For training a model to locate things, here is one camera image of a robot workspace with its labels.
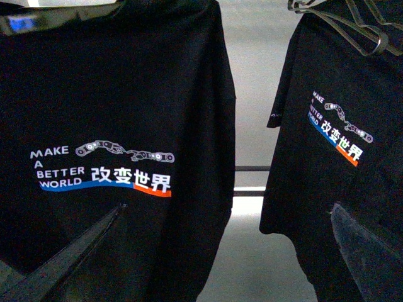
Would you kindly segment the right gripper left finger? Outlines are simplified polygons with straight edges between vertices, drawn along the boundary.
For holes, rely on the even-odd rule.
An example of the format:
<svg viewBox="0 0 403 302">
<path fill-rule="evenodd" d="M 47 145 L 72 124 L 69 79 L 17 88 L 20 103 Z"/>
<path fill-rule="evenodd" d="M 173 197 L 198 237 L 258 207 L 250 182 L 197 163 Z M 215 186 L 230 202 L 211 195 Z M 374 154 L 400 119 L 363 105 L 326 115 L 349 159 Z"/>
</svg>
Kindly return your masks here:
<svg viewBox="0 0 403 302">
<path fill-rule="evenodd" d="M 43 266 L 6 287 L 1 301 L 114 301 L 124 234 L 125 206 L 120 205 Z"/>
</svg>

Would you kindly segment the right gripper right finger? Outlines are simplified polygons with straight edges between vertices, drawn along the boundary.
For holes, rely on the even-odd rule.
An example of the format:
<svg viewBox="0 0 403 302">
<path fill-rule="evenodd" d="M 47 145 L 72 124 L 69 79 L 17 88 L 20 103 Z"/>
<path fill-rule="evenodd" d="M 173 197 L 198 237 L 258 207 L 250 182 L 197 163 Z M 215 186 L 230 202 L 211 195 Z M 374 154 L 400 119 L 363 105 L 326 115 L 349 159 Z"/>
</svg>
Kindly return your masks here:
<svg viewBox="0 0 403 302">
<path fill-rule="evenodd" d="M 402 249 L 363 226 L 339 203 L 331 211 L 334 238 L 365 301 L 402 301 Z"/>
</svg>

